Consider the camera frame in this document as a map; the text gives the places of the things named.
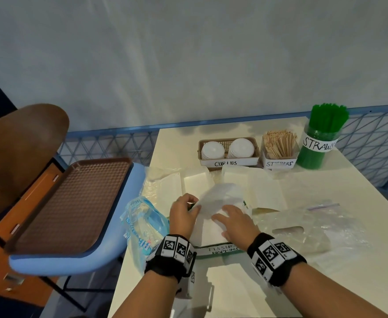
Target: person's right hand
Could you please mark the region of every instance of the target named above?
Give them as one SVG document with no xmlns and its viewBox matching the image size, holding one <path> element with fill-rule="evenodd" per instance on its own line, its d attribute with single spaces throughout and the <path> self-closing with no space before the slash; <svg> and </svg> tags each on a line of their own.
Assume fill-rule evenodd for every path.
<svg viewBox="0 0 388 318">
<path fill-rule="evenodd" d="M 244 214 L 234 205 L 224 205 L 222 207 L 229 217 L 223 214 L 212 215 L 213 221 L 219 221 L 226 227 L 222 236 L 228 241 L 235 244 L 239 249 L 247 251 L 254 239 L 259 235 L 259 228 L 253 223 L 253 220 Z"/>
</svg>

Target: gray wall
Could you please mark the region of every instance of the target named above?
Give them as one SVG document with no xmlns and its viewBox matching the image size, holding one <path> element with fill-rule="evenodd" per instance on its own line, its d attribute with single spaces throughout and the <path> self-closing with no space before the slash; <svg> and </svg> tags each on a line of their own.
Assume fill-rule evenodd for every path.
<svg viewBox="0 0 388 318">
<path fill-rule="evenodd" d="M 0 0 L 0 87 L 70 130 L 388 104 L 388 0 Z"/>
</svg>

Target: wristband with markers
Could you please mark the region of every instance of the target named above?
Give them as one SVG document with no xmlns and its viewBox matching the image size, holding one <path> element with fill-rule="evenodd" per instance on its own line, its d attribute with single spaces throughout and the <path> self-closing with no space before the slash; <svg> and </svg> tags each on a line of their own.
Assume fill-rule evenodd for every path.
<svg viewBox="0 0 388 318">
<path fill-rule="evenodd" d="M 162 276 L 174 276 L 178 283 L 189 277 L 197 252 L 182 235 L 166 235 L 147 257 L 144 273 L 153 270 Z"/>
<path fill-rule="evenodd" d="M 307 263 L 305 258 L 287 244 L 266 233 L 260 233 L 255 238 L 247 254 L 256 273 L 275 287 L 287 282 L 294 265 L 300 262 Z"/>
</svg>

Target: blue chair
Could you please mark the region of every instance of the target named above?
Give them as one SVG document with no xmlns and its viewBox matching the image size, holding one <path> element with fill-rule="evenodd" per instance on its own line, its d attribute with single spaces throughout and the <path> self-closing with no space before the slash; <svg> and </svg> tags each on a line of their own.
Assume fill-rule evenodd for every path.
<svg viewBox="0 0 388 318">
<path fill-rule="evenodd" d="M 11 255 L 10 267 L 19 273 L 39 276 L 60 295 L 69 300 L 77 308 L 86 312 L 86 308 L 70 297 L 71 292 L 114 292 L 112 289 L 81 289 L 67 288 L 67 284 L 74 274 L 93 272 L 118 259 L 123 261 L 122 254 L 126 251 L 127 241 L 124 237 L 125 229 L 120 216 L 127 203 L 139 196 L 145 178 L 144 166 L 133 163 L 128 171 L 126 182 L 120 196 L 116 197 L 114 208 L 111 209 L 110 221 L 102 230 L 97 242 L 86 252 L 68 255 Z M 68 276 L 63 288 L 57 286 L 48 276 Z"/>
</svg>

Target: metal mesh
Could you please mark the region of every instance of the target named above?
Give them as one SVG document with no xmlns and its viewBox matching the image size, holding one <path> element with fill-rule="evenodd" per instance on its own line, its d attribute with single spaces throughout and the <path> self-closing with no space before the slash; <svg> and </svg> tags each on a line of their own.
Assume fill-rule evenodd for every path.
<svg viewBox="0 0 388 318">
<path fill-rule="evenodd" d="M 130 157 L 148 166 L 158 131 L 66 139 L 59 155 L 67 164 L 81 159 Z M 388 180 L 388 112 L 352 115 L 338 149 L 376 187 Z"/>
</svg>

